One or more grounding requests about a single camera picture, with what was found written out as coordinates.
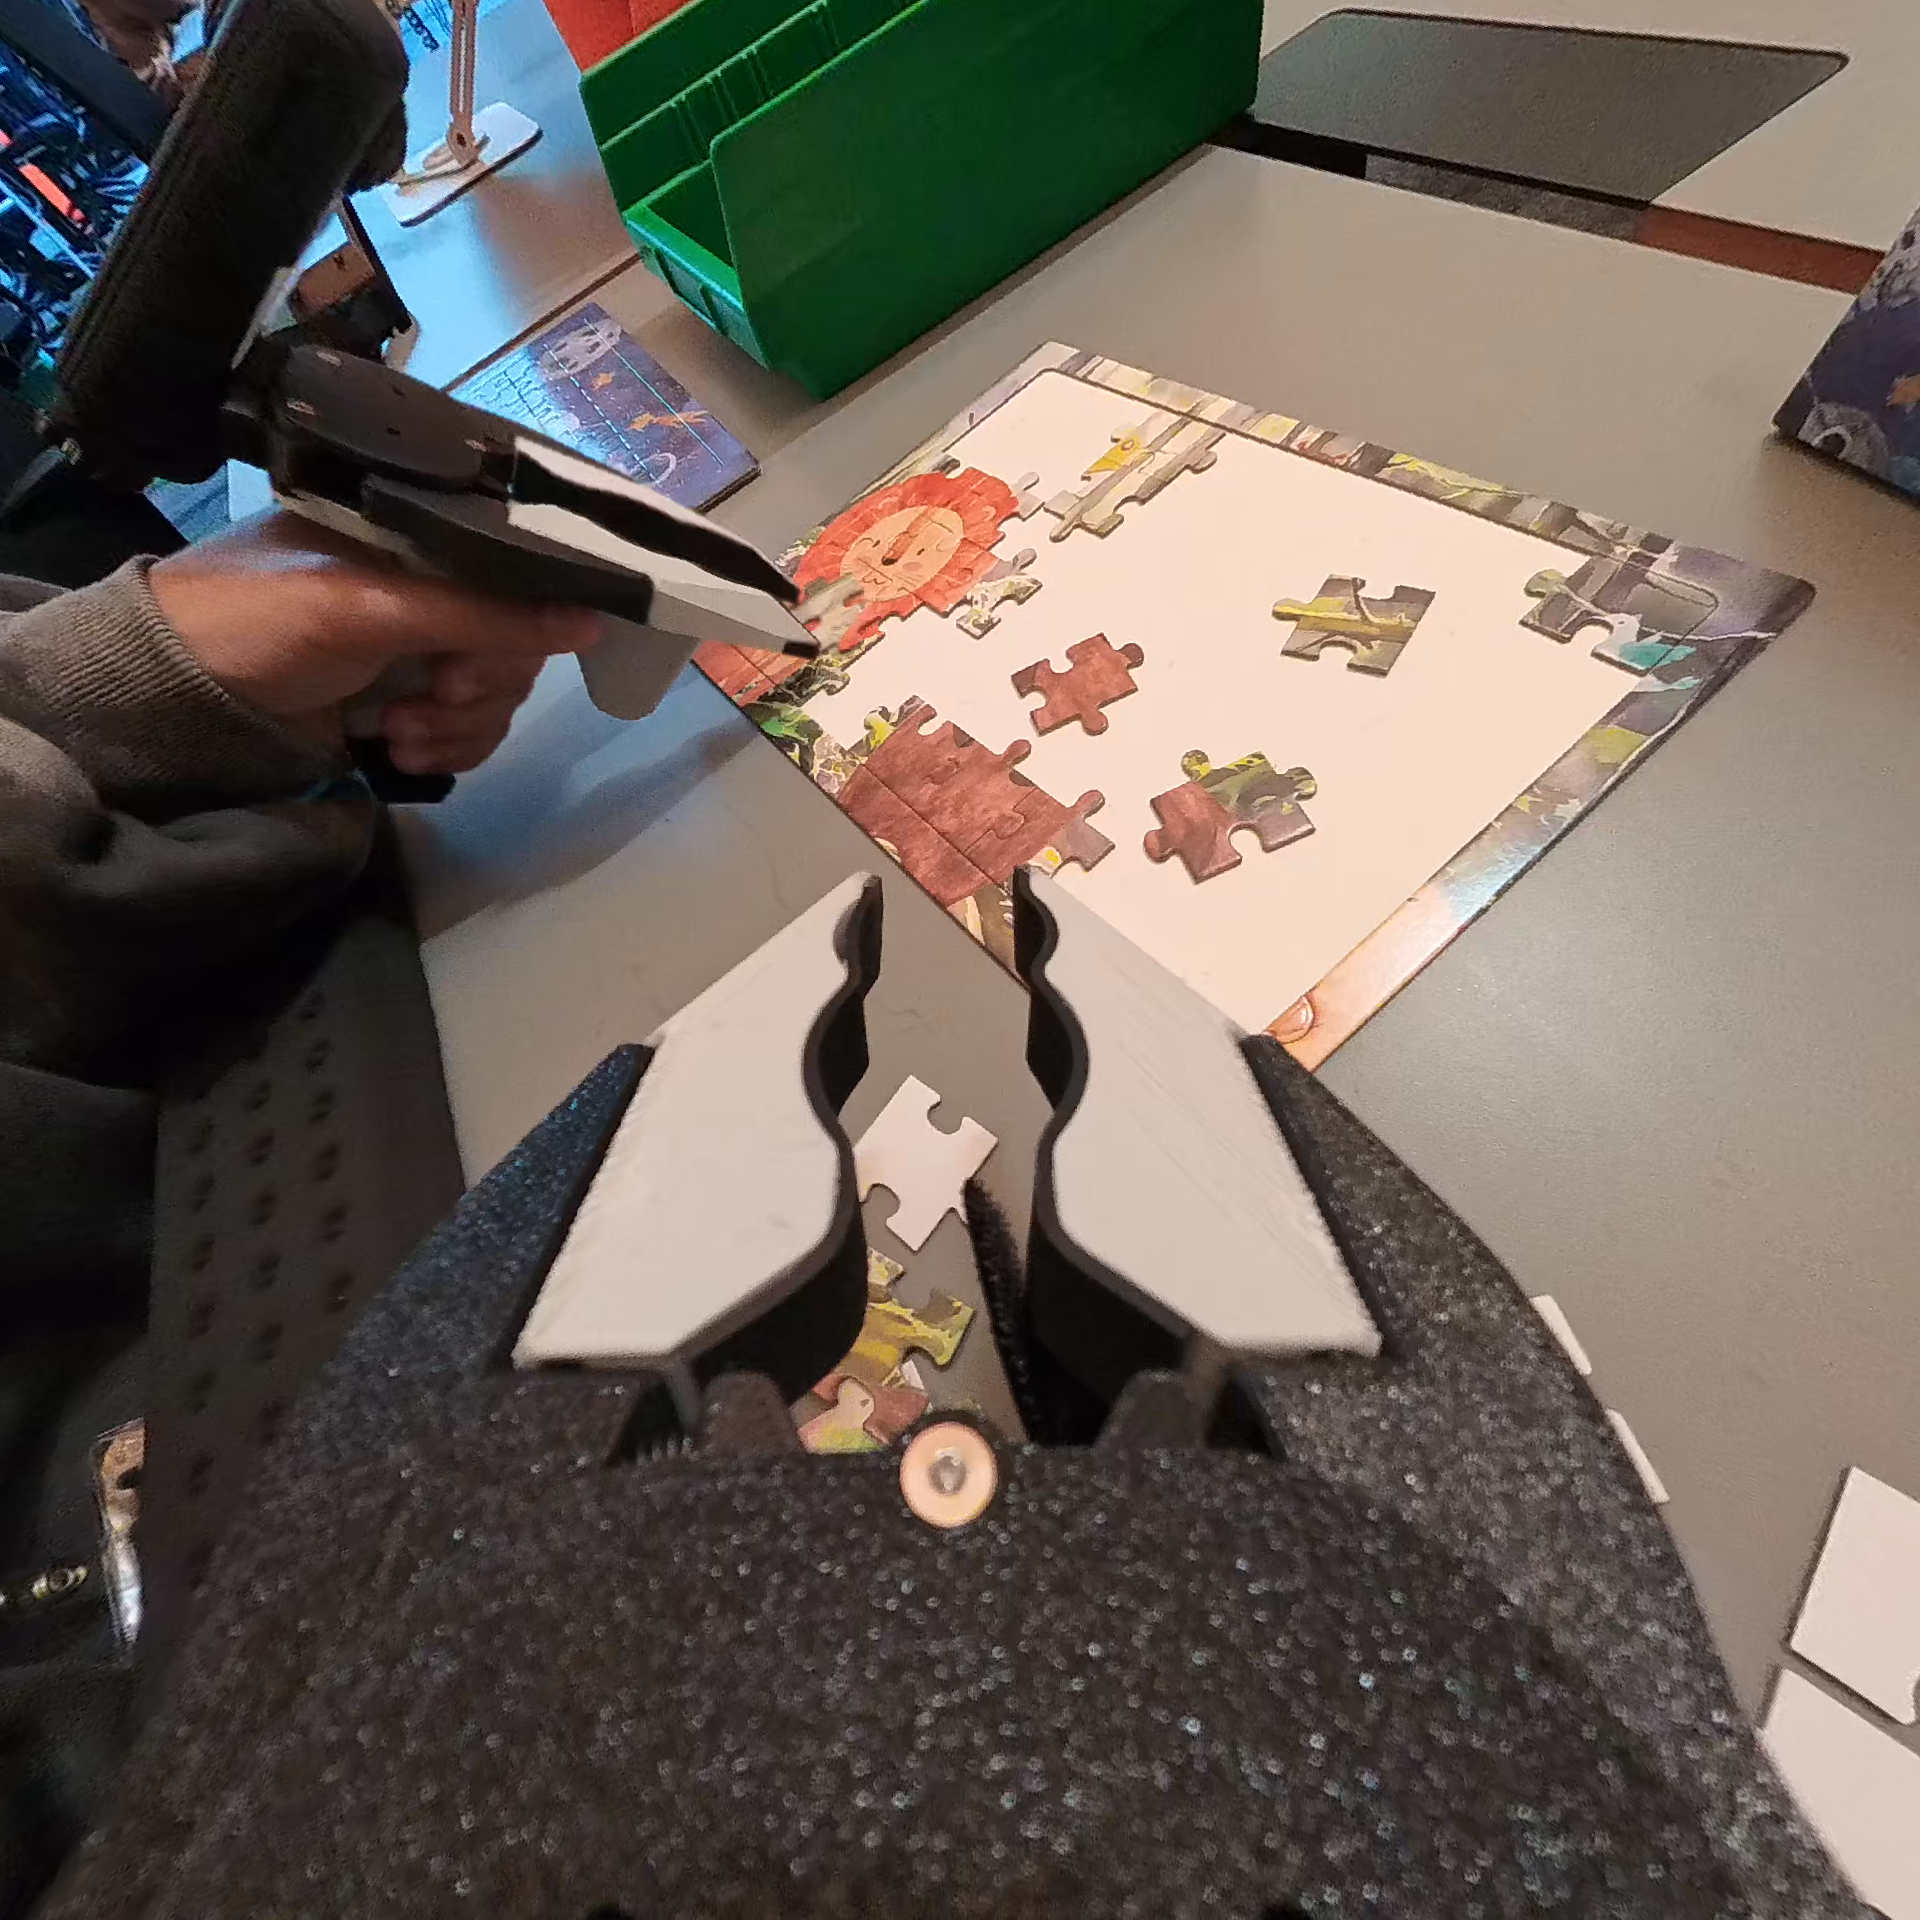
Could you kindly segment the assembled lion puzzle pieces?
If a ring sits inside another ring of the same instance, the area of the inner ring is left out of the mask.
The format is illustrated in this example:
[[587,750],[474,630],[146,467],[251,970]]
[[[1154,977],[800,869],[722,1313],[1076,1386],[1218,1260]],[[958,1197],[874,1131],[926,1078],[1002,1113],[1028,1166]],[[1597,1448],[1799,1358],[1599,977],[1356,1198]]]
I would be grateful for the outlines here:
[[780,566],[800,596],[818,578],[855,575],[865,587],[865,617],[846,655],[873,640],[890,617],[915,612],[947,616],[963,593],[997,562],[1005,525],[1041,508],[1041,477],[1005,481],[984,467],[965,467],[947,453],[862,492]]

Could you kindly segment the pile of puzzle pieces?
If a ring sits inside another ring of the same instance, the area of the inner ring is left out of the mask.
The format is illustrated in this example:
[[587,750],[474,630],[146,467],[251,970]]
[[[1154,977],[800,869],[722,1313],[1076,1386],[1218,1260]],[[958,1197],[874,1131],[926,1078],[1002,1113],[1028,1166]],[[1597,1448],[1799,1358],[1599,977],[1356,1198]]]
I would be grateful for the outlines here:
[[[867,1306],[851,1351],[795,1404],[807,1452],[899,1441],[940,1395],[942,1368],[982,1352],[974,1305],[942,1289],[901,1296],[901,1262],[867,1255]],[[1762,1716],[1762,1742],[1861,1900],[1918,1910],[1916,1501],[1873,1475],[1838,1480],[1825,1535]]]

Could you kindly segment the white stand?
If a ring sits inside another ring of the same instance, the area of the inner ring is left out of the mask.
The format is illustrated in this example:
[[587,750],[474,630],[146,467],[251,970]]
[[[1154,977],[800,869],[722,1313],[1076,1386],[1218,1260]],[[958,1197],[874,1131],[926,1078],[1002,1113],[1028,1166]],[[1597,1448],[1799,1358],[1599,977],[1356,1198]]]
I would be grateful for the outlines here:
[[444,19],[444,123],[380,192],[398,228],[416,228],[540,141],[540,123],[511,104],[478,104],[481,1],[451,1]]

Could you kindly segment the white and green puzzle piece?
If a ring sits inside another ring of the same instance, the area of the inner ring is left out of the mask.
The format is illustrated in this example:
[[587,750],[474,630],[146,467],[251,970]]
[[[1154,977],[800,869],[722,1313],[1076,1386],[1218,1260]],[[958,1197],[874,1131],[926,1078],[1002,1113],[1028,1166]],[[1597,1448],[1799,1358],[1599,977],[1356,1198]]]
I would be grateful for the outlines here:
[[1034,573],[1036,548],[1020,548],[1011,561],[997,561],[972,584],[952,614],[956,630],[972,637],[995,632],[1007,603],[1025,603],[1043,584]]

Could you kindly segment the grey teal corner puzzle piece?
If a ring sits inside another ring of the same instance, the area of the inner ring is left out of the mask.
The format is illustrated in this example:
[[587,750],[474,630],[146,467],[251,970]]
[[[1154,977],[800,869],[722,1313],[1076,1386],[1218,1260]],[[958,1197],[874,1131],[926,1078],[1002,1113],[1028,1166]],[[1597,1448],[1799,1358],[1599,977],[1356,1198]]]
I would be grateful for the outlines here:
[[1655,573],[1643,561],[1585,561],[1570,575],[1539,570],[1523,591],[1530,610],[1521,614],[1521,626],[1556,642],[1599,630],[1593,656],[1632,672],[1686,658],[1689,637],[1719,607],[1709,587]]

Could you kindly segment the dark blue puzzle board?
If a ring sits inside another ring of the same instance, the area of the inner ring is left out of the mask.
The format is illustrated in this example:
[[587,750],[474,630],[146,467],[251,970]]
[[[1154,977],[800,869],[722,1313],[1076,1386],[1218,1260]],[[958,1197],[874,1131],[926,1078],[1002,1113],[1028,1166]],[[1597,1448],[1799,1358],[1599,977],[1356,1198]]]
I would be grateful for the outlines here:
[[701,515],[757,474],[743,440],[595,300],[451,391]]

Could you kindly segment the reddish brown puzzle piece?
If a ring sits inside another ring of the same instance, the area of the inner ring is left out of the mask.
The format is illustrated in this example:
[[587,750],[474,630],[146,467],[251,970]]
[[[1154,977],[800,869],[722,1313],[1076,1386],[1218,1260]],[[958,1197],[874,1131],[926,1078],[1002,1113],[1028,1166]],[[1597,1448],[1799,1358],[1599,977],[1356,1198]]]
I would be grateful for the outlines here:
[[1032,701],[1027,722],[1036,736],[1069,725],[1098,736],[1110,725],[1105,708],[1136,690],[1135,671],[1144,663],[1144,647],[1129,640],[1113,644],[1106,635],[1094,633],[1067,646],[1066,660],[1064,667],[1046,658],[1020,665],[1009,676],[1011,688]]

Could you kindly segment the green and grey puzzle piece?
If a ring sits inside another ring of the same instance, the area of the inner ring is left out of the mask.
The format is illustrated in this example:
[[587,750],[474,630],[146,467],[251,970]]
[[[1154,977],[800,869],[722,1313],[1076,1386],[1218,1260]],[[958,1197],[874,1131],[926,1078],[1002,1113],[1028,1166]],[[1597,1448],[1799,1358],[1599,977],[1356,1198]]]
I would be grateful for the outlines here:
[[1349,671],[1388,678],[1427,616],[1434,591],[1399,585],[1386,596],[1370,596],[1363,587],[1358,577],[1330,573],[1308,598],[1275,600],[1271,616],[1289,624],[1282,656],[1315,662],[1335,647]]

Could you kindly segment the brown and green puzzle piece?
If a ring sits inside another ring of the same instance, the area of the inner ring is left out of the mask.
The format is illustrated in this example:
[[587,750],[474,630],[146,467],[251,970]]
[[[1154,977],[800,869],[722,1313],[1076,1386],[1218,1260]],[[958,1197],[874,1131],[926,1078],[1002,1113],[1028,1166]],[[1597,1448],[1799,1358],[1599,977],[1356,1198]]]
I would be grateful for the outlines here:
[[1305,766],[1278,770],[1262,752],[1214,763],[1188,748],[1181,771],[1183,782],[1149,800],[1158,823],[1142,835],[1142,851],[1152,864],[1175,855],[1195,883],[1239,864],[1236,832],[1275,851],[1315,830],[1305,803],[1317,796],[1317,779]]

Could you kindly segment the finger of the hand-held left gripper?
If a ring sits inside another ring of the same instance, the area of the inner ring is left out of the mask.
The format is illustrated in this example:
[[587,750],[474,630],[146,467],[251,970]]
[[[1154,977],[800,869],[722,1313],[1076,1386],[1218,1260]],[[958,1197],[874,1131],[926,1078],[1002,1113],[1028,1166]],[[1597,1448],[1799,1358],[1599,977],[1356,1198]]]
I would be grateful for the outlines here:
[[727,584],[692,562],[641,561],[653,585],[646,624],[694,642],[717,640],[745,649],[816,656],[819,640],[773,594]]
[[563,444],[515,438],[511,502],[573,515],[609,538],[690,562],[724,584],[761,591],[782,603],[798,600],[796,585],[750,539],[734,538],[669,493],[655,492]]

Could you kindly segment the assembled brown trunk pieces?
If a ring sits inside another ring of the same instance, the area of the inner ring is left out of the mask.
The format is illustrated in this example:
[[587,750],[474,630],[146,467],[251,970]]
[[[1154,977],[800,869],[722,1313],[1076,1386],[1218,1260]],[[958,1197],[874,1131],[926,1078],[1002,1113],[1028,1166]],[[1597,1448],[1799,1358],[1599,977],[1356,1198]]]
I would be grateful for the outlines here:
[[942,908],[1007,885],[1034,860],[1094,867],[1113,851],[1092,823],[1103,796],[1050,794],[1020,773],[1028,750],[1027,738],[986,747],[912,694],[855,756],[837,803]]

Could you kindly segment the green plastic bin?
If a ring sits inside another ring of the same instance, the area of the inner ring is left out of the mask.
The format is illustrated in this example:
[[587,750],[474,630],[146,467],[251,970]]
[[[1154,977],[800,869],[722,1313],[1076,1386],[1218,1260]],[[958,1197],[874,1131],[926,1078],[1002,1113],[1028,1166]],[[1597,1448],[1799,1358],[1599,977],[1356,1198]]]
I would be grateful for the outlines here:
[[825,398],[1253,98],[1259,1],[699,1],[584,70],[623,226]]

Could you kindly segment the black perforated board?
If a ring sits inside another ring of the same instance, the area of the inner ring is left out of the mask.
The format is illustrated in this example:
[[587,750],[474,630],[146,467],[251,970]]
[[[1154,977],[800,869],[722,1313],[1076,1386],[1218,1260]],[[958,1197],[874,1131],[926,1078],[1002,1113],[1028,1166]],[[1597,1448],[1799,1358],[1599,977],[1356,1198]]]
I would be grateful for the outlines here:
[[462,1191],[419,942],[339,924],[176,1078],[159,1110],[141,1646],[182,1632],[263,1452],[345,1331]]

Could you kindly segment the lion puzzle tray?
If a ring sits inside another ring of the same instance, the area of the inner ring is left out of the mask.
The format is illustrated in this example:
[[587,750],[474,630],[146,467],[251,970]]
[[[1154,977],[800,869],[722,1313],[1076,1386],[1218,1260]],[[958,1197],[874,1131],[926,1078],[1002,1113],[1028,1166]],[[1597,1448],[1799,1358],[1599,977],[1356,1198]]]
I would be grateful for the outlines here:
[[[1214,465],[1126,506],[1112,538],[1051,543],[1043,502],[1152,415],[1218,421]],[[1027,738],[1020,773],[1059,800],[1099,793],[1092,823],[1113,851],[1090,869],[1020,867],[1059,878],[1305,1065],[1324,1064],[1813,598],[1811,584],[1758,562],[1067,343],[1021,359],[865,492],[940,453],[1009,483],[1041,477],[1041,508],[995,548],[997,561],[1036,548],[1032,598],[984,637],[956,630],[956,607],[890,617],[860,647],[812,660],[708,642],[699,669],[837,807],[855,756],[908,695],[986,747]],[[1556,642],[1521,626],[1523,584],[1585,561],[1650,562],[1714,591],[1717,612],[1686,658],[1648,672],[1595,658],[1599,630]],[[1289,624],[1275,600],[1308,598],[1330,573],[1370,596],[1434,591],[1388,678],[1349,671],[1335,647],[1282,656]],[[1136,690],[1105,708],[1098,736],[1075,725],[1036,736],[1009,676],[1037,658],[1064,667],[1094,633],[1144,647]],[[1175,855],[1152,864],[1149,800],[1183,782],[1188,748],[1308,768],[1315,830],[1275,851],[1236,832],[1239,864],[1200,883]],[[1004,965],[1013,876],[940,908]]]

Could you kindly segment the assembled grey branch pieces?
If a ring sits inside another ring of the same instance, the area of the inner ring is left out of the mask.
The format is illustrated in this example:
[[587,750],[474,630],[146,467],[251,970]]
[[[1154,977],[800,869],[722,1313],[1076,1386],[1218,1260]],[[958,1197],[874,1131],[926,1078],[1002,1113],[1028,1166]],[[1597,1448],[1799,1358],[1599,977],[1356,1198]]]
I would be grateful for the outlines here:
[[1071,532],[1112,538],[1122,525],[1126,506],[1151,500],[1181,476],[1213,467],[1225,431],[1218,421],[1191,415],[1152,415],[1117,431],[1076,485],[1043,502],[1043,511],[1053,516],[1048,539],[1064,543]]

